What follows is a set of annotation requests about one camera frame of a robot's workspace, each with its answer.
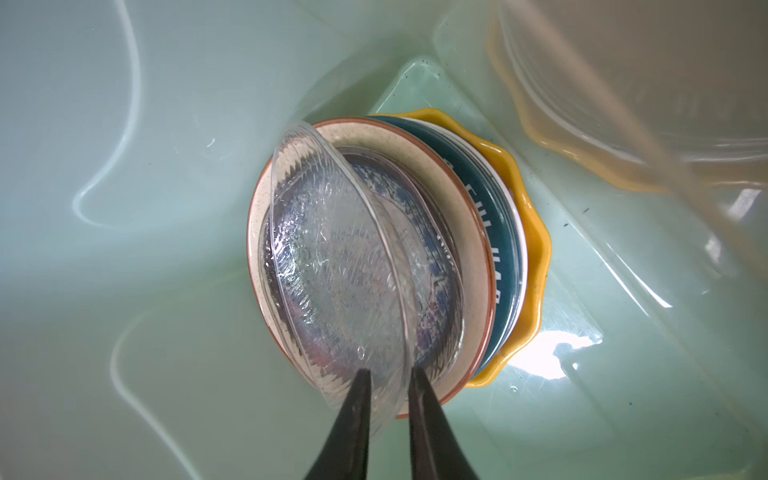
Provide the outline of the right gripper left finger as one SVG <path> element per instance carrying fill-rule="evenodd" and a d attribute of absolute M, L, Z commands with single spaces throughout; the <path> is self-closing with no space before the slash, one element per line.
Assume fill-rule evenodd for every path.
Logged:
<path fill-rule="evenodd" d="M 306 480 L 367 478 L 371 400 L 370 371 L 360 369 Z"/>

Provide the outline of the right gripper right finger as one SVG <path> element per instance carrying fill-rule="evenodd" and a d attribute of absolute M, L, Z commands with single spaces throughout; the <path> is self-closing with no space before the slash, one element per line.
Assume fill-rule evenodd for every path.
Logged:
<path fill-rule="evenodd" d="M 426 373 L 418 366 L 411 370 L 408 415 L 413 479 L 478 479 Z"/>

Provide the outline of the clear glass plate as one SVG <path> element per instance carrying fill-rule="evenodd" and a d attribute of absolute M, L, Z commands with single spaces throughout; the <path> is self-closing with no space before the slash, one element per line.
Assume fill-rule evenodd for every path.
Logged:
<path fill-rule="evenodd" d="M 371 378 L 371 424 L 404 403 L 417 323 L 407 255 L 381 202 L 311 125 L 286 127 L 270 166 L 269 237 L 286 342 L 334 409 Z"/>

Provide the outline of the large green rim lettered plate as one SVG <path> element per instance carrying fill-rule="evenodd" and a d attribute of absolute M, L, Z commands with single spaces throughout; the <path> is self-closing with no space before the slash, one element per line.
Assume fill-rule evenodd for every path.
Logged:
<path fill-rule="evenodd" d="M 511 194 L 479 149 L 458 134 L 425 120 L 375 115 L 415 136 L 435 151 L 473 200 L 491 248 L 495 275 L 495 317 L 480 367 L 501 352 L 521 315 L 527 289 L 525 234 Z"/>

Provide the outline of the beige ceramic bowl plate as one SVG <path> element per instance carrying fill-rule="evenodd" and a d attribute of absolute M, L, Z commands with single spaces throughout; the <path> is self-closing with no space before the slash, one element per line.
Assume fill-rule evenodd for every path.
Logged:
<path fill-rule="evenodd" d="M 444 221 L 446 238 L 452 242 L 452 252 L 461 276 L 464 334 L 453 367 L 437 380 L 426 375 L 440 401 L 452 399 L 478 369 L 489 343 L 495 313 L 495 281 L 489 241 L 469 195 L 457 175 L 435 151 L 394 125 L 374 118 L 340 118 L 311 126 L 337 150 L 340 146 L 364 147 L 393 160 L 426 190 L 437 215 Z M 259 308 L 271 335 L 300 375 L 319 391 L 301 366 L 296 348 L 290 346 L 284 337 L 287 326 L 277 303 L 278 293 L 266 231 L 271 199 L 271 161 L 272 158 L 257 183 L 247 217 L 248 268 Z M 409 372 L 417 366 L 417 307 L 416 315 L 414 356 Z"/>

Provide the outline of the yellow polka dot plate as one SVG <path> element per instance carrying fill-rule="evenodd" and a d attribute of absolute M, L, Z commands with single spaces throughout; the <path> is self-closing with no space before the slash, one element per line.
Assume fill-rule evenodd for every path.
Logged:
<path fill-rule="evenodd" d="M 511 337 L 490 365 L 485 368 L 479 366 L 474 378 L 468 383 L 470 388 L 488 386 L 510 360 L 533 341 L 541 329 L 544 293 L 552 258 L 550 234 L 528 195 L 516 159 L 507 150 L 471 133 L 456 120 L 434 108 L 383 115 L 425 120 L 445 127 L 468 140 L 490 162 L 493 171 L 499 174 L 520 215 L 528 259 L 527 289 L 521 315 Z"/>

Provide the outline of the mint green plastic bin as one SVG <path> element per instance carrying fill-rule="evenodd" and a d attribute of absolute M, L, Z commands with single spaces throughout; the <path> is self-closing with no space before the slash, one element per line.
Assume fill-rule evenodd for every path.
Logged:
<path fill-rule="evenodd" d="M 484 479 L 767 475 L 763 1 L 5 1 L 1 475 L 299 479 L 246 218 L 285 125 L 434 108 L 552 242 L 445 413 Z"/>

